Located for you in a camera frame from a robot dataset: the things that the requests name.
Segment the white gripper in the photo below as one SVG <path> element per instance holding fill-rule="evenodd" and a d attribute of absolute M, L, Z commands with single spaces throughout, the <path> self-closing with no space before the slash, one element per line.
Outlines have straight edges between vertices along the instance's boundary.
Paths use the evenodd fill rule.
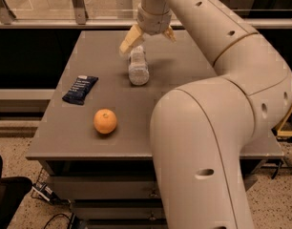
<path fill-rule="evenodd" d="M 149 35 L 161 34 L 172 42 L 176 41 L 176 37 L 172 27 L 170 26 L 172 13 L 169 6 L 155 5 L 151 8 L 144 9 L 141 4 L 137 8 L 137 24 L 131 26 L 119 50 L 122 54 L 128 54 L 133 48 L 144 42 L 144 32 Z"/>

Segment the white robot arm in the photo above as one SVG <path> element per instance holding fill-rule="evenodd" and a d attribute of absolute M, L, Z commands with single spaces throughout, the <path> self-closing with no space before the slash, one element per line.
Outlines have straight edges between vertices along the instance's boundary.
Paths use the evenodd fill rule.
<path fill-rule="evenodd" d="M 220 0 L 142 0 L 123 53 L 143 34 L 173 38 L 175 16 L 216 74 L 156 104 L 150 139 L 169 229 L 254 229 L 240 150 L 292 103 L 292 72 L 271 44 Z"/>

